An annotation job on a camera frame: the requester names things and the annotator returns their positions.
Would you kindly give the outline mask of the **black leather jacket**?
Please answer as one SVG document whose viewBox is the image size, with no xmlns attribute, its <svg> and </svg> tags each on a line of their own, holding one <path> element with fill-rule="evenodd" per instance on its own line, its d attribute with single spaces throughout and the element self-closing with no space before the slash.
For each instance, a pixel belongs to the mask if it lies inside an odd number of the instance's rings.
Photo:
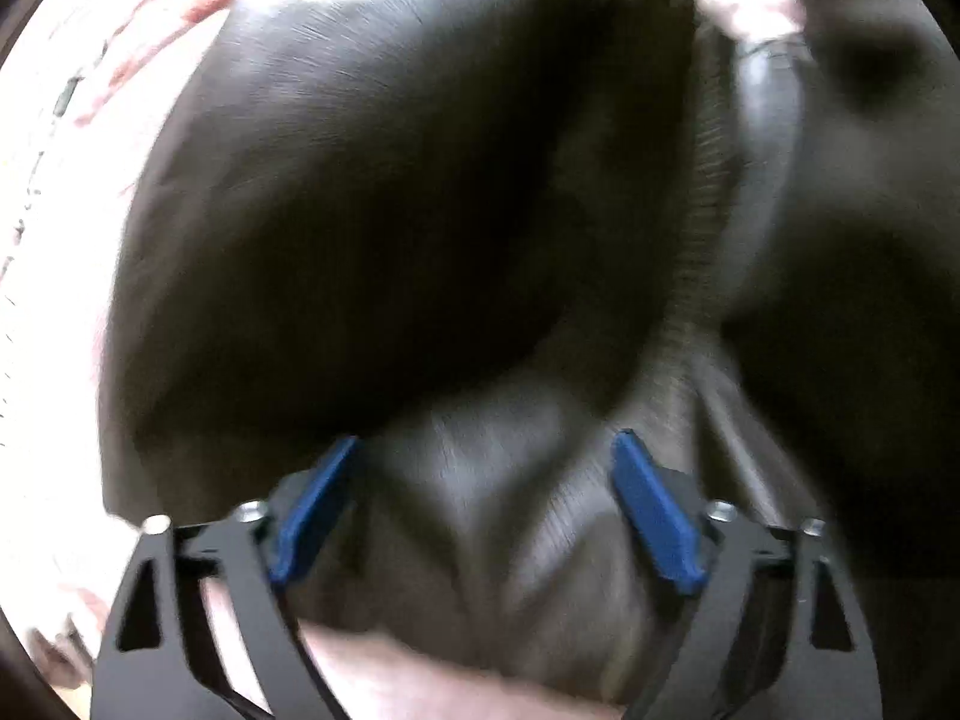
<svg viewBox="0 0 960 720">
<path fill-rule="evenodd" d="M 99 387 L 99 718 L 952 718 L 924 0 L 238 0 Z"/>
</svg>

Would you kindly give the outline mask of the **pink patterned bed blanket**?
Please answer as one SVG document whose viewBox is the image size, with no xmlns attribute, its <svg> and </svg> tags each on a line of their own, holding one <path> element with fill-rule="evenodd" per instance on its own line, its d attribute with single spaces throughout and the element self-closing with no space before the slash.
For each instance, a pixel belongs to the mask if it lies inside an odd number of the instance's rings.
<svg viewBox="0 0 960 720">
<path fill-rule="evenodd" d="M 109 603 L 139 527 L 108 514 L 101 502 L 96 400 L 101 383 L 107 305 L 122 231 L 148 153 L 174 99 L 202 63 L 236 0 L 151 0 L 132 13 L 127 37 L 107 41 L 106 58 L 80 80 L 65 119 L 41 122 L 39 98 L 52 89 L 54 70 L 93 52 L 94 36 L 132 0 L 44 0 L 2 71 L 2 103 L 14 120 L 2 124 L 2 491 L 14 496 L 2 514 L 2 557 L 23 562 L 26 578 L 2 567 L 3 611 L 53 699 L 68 718 L 91 717 L 94 655 Z M 734 37 L 784 37 L 804 18 L 800 0 L 697 0 L 708 20 Z M 526 254 L 480 241 L 478 252 L 443 250 L 427 275 L 400 277 L 400 254 L 431 254 L 394 236 L 400 252 L 373 255 L 379 281 L 361 297 L 373 310 L 373 340 L 387 332 L 423 330 L 413 362 L 470 362 L 453 367 L 459 379 L 480 374 L 479 362 L 512 359 L 526 351 L 549 299 L 560 294 L 534 278 L 512 277 L 506 265 L 526 265 Z M 350 634 L 308 624 L 309 655 L 329 667 L 348 710 L 373 718 L 454 718 L 457 700 L 469 718 L 617 718 L 625 706 L 626 653 L 615 649 L 601 670 L 601 692 L 550 686 L 550 679 L 517 676 L 506 665 L 461 667 L 462 656 L 429 656 L 394 634 Z"/>
</svg>

